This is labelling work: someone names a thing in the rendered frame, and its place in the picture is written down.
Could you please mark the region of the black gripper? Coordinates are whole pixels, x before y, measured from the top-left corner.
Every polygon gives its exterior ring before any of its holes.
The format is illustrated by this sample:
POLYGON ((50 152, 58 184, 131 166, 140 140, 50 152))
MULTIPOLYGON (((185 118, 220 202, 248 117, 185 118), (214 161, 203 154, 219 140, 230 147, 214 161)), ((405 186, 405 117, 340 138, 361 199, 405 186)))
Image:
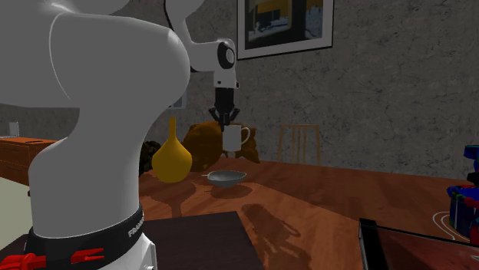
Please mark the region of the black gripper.
POLYGON ((215 89, 214 107, 211 107, 208 111, 223 132, 225 115, 229 115, 228 123, 232 123, 240 112, 240 109, 234 105, 234 89, 217 87, 215 89))

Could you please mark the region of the white mug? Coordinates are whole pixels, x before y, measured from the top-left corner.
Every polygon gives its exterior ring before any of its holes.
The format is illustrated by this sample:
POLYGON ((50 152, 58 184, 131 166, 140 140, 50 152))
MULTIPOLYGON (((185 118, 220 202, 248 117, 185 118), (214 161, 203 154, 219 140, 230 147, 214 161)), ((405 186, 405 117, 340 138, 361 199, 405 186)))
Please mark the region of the white mug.
POLYGON ((242 145, 249 139, 250 128, 241 125, 228 125, 223 131, 223 150, 226 152, 240 151, 242 145), (242 139, 242 132, 246 131, 246 138, 242 139))

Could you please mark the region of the brown plush toy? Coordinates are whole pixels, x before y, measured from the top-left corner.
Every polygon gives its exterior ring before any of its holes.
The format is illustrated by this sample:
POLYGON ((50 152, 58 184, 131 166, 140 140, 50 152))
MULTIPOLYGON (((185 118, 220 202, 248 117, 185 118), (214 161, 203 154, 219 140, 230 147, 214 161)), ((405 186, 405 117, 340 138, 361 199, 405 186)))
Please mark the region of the brown plush toy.
MULTIPOLYGON (((256 148, 256 128, 249 127, 249 130, 248 140, 241 146, 240 151, 235 152, 235 157, 260 163, 256 148)), ((181 143, 192 156, 191 172, 198 173, 209 169, 223 154, 228 157, 228 153, 222 148, 220 125, 214 120, 191 125, 181 143)))

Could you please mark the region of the grey leaf-shaped bowl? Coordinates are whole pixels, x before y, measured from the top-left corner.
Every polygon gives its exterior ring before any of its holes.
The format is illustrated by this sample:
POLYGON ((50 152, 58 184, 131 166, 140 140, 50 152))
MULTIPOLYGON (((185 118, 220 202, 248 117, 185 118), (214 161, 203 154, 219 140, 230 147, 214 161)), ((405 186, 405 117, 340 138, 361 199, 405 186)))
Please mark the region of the grey leaf-shaped bowl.
POLYGON ((247 173, 235 170, 217 170, 205 174, 208 182, 214 186, 229 188, 243 181, 247 173))

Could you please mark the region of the yellow long-necked vase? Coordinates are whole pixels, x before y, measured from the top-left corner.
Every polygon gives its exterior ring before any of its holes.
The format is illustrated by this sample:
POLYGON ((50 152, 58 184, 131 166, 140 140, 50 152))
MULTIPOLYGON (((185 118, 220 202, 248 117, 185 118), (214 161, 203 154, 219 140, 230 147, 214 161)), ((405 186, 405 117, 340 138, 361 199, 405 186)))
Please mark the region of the yellow long-necked vase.
POLYGON ((159 181, 178 183, 183 181, 192 166, 190 152, 177 139, 176 118, 169 119, 169 136, 153 155, 152 167, 159 181))

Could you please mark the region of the wooden chair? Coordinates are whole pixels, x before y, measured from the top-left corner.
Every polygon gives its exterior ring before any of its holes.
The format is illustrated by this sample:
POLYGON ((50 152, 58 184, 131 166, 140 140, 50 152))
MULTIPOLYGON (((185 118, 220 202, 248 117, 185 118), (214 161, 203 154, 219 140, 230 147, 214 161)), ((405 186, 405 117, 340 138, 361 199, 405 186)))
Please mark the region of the wooden chair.
POLYGON ((320 129, 318 124, 281 124, 279 133, 278 153, 277 161, 282 160, 282 142, 285 129, 292 131, 292 162, 293 163, 306 163, 306 151, 307 151, 307 130, 313 129, 315 131, 315 151, 316 162, 320 166, 322 163, 321 158, 321 145, 320 145, 320 129))

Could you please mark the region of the dark brown round plush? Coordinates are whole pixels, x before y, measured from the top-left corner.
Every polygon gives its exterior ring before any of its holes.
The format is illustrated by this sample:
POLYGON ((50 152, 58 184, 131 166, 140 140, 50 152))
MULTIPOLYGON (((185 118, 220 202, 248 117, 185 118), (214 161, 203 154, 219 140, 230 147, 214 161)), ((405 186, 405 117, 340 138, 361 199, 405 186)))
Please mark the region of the dark brown round plush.
POLYGON ((142 144, 140 151, 139 175, 152 169, 153 155, 161 148, 161 145, 156 141, 145 141, 142 144))

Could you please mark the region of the wooden table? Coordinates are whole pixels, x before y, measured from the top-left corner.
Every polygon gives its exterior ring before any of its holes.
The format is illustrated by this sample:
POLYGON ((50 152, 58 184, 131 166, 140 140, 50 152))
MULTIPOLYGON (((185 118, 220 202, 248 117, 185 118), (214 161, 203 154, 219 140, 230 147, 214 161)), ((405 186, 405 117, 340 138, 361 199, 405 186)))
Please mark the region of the wooden table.
POLYGON ((139 179, 147 221, 238 214, 264 270, 363 270, 360 219, 462 242, 448 227, 450 179, 222 158, 214 170, 247 173, 224 188, 205 173, 139 179))

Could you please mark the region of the dark robot stand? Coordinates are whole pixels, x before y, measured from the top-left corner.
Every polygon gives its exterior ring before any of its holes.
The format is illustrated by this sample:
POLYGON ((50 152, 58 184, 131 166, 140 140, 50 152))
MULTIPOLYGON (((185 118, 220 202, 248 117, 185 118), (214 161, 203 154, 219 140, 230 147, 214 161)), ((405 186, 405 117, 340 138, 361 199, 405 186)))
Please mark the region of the dark robot stand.
POLYGON ((264 270, 237 213, 147 221, 140 206, 35 215, 0 270, 264 270))

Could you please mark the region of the orange chest of drawers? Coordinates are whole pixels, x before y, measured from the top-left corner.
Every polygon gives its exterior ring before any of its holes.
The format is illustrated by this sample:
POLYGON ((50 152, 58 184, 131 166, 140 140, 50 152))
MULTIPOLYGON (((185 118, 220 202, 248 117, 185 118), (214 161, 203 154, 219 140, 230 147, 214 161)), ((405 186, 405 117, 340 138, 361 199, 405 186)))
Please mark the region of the orange chest of drawers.
POLYGON ((0 177, 29 186, 32 160, 55 140, 21 137, 18 122, 9 123, 9 135, 0 136, 0 177))

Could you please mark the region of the black framed tablet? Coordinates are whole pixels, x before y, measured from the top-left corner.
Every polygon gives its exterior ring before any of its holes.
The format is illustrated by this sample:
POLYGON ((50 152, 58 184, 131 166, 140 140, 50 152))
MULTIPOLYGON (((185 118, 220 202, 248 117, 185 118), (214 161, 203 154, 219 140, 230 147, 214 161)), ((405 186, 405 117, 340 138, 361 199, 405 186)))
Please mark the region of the black framed tablet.
POLYGON ((479 245, 379 226, 360 219, 364 270, 479 270, 479 245))

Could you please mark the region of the blue and red toy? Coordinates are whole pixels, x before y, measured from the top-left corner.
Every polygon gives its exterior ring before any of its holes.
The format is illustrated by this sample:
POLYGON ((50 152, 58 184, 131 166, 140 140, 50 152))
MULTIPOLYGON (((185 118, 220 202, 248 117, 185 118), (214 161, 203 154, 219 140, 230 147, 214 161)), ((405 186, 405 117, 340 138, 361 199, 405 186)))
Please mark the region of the blue and red toy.
POLYGON ((449 225, 473 245, 479 245, 479 145, 464 147, 464 157, 473 160, 474 172, 467 175, 470 184, 449 186, 449 225))

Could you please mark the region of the framed wall picture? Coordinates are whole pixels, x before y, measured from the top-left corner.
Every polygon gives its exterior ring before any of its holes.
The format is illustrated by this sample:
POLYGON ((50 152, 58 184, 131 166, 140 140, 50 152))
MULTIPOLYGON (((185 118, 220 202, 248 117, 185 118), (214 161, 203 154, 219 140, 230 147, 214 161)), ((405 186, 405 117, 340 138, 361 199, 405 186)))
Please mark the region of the framed wall picture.
POLYGON ((236 0, 239 60, 332 46, 334 0, 236 0))

